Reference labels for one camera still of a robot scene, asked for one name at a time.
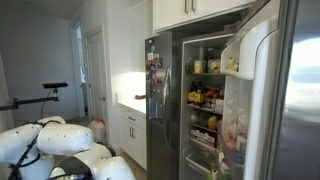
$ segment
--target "refrigerator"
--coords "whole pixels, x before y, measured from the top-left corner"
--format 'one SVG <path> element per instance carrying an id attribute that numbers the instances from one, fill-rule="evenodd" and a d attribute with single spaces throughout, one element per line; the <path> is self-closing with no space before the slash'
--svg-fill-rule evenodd
<path id="1" fill-rule="evenodd" d="M 147 179 L 178 179 L 180 39 L 165 32 L 145 40 Z"/>
<path id="2" fill-rule="evenodd" d="M 234 32 L 182 40 L 179 179 L 320 178 L 318 7 L 257 1 Z"/>

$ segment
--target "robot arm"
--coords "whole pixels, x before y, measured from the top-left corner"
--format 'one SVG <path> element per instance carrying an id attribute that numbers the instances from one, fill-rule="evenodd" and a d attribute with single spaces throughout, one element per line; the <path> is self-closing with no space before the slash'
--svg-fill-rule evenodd
<path id="1" fill-rule="evenodd" d="M 93 139 L 86 127 L 65 124 L 60 117 L 41 119 L 0 134 L 0 163 L 15 165 L 23 180 L 135 179 L 123 158 L 112 157 L 111 150 Z M 69 157 L 54 167 L 53 154 Z"/>
<path id="2" fill-rule="evenodd" d="M 106 146 L 94 142 L 90 129 L 72 124 L 52 124 L 38 136 L 37 146 L 42 152 L 72 155 L 61 161 L 50 173 L 59 177 L 106 180 L 135 179 L 122 157 L 112 157 Z"/>

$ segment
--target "refrigerator handle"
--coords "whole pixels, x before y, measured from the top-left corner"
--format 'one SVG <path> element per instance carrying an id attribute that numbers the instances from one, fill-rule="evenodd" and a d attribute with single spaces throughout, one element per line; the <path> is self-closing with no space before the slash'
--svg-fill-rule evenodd
<path id="1" fill-rule="evenodd" d="M 167 143 L 169 145 L 169 128 L 170 128 L 170 121 L 168 121 L 167 117 L 167 109 L 168 106 L 166 105 L 167 98 L 169 96 L 169 88 L 170 88 L 170 82 L 169 82 L 169 76 L 170 76 L 170 67 L 167 67 L 165 80 L 164 80 L 164 86 L 163 86 L 163 107 L 164 107 L 164 131 L 166 134 Z"/>
<path id="2" fill-rule="evenodd" d="M 166 107 L 166 99 L 168 96 L 168 86 L 169 86 L 169 75 L 170 75 L 170 68 L 167 67 L 166 75 L 164 77 L 164 86 L 163 86 L 163 106 Z"/>

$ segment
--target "door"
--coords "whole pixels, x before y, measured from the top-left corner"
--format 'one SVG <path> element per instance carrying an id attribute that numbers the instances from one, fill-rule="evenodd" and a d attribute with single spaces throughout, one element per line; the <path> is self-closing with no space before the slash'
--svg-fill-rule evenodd
<path id="1" fill-rule="evenodd" d="M 147 144 L 146 144 L 146 131 L 139 128 L 133 127 L 132 138 L 134 139 L 134 152 L 136 161 L 143 167 L 147 168 Z"/>
<path id="2" fill-rule="evenodd" d="M 85 36 L 88 70 L 88 92 L 92 119 L 107 119 L 107 80 L 102 26 Z"/>
<path id="3" fill-rule="evenodd" d="M 189 0 L 153 0 L 153 29 L 189 20 L 189 6 Z"/>
<path id="4" fill-rule="evenodd" d="M 76 77 L 76 89 L 77 89 L 77 100 L 78 100 L 78 111 L 79 117 L 87 116 L 87 95 L 86 95 L 86 80 L 84 71 L 84 50 L 82 41 L 82 30 L 80 20 L 71 28 L 72 48 L 74 56 L 74 70 Z"/>
<path id="5" fill-rule="evenodd" d="M 193 18 L 200 18 L 206 15 L 218 13 L 221 11 L 233 9 L 242 5 L 246 5 L 255 0 L 192 0 L 191 13 Z"/>
<path id="6" fill-rule="evenodd" d="M 132 125 L 125 119 L 121 119 L 121 148 L 133 157 L 133 147 L 135 146 L 134 141 L 132 139 L 133 127 Z"/>
<path id="7" fill-rule="evenodd" d="M 268 180 L 320 179 L 319 0 L 282 1 L 279 88 Z"/>

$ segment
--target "refrigerator shelf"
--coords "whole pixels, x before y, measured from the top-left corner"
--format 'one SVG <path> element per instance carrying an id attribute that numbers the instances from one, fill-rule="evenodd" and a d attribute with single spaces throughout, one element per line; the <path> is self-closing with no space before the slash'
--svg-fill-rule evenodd
<path id="1" fill-rule="evenodd" d="M 202 142 L 197 141 L 197 140 L 194 139 L 194 138 L 190 138 L 190 140 L 191 140 L 191 142 L 192 142 L 194 145 L 196 145 L 197 147 L 199 147 L 199 148 L 202 149 L 202 150 L 208 151 L 208 152 L 210 152 L 210 153 L 213 154 L 213 155 L 219 154 L 219 150 L 217 150 L 216 148 L 213 148 L 213 147 L 211 147 L 211 146 L 208 146 L 208 145 L 206 145 L 206 144 L 203 144 Z"/>
<path id="2" fill-rule="evenodd" d="M 199 75 L 199 76 L 226 76 L 225 74 L 213 74 L 213 73 L 193 73 L 190 75 Z"/>
<path id="3" fill-rule="evenodd" d="M 205 112 L 209 112 L 209 113 L 213 113 L 213 114 L 218 114 L 218 115 L 223 115 L 222 112 L 217 112 L 214 109 L 210 109 L 210 108 L 201 108 L 199 106 L 195 106 L 193 104 L 188 104 L 189 107 L 193 108 L 193 109 L 197 109 L 200 111 L 205 111 Z"/>
<path id="4" fill-rule="evenodd" d="M 217 134 L 218 134 L 218 131 L 209 129 L 209 128 L 204 127 L 204 126 L 201 126 L 201 125 L 198 124 L 198 123 L 191 123 L 191 122 L 189 122 L 189 124 L 190 124 L 191 126 L 195 126 L 195 127 L 198 127 L 198 128 L 202 128 L 202 129 L 205 129 L 205 130 L 207 130 L 207 131 L 210 131 L 210 132 L 213 132 L 213 133 L 217 133 Z"/>
<path id="5" fill-rule="evenodd" d="M 193 153 L 186 157 L 186 161 L 192 169 L 200 174 L 207 176 L 210 173 L 210 169 L 208 168 L 210 164 L 195 156 Z"/>

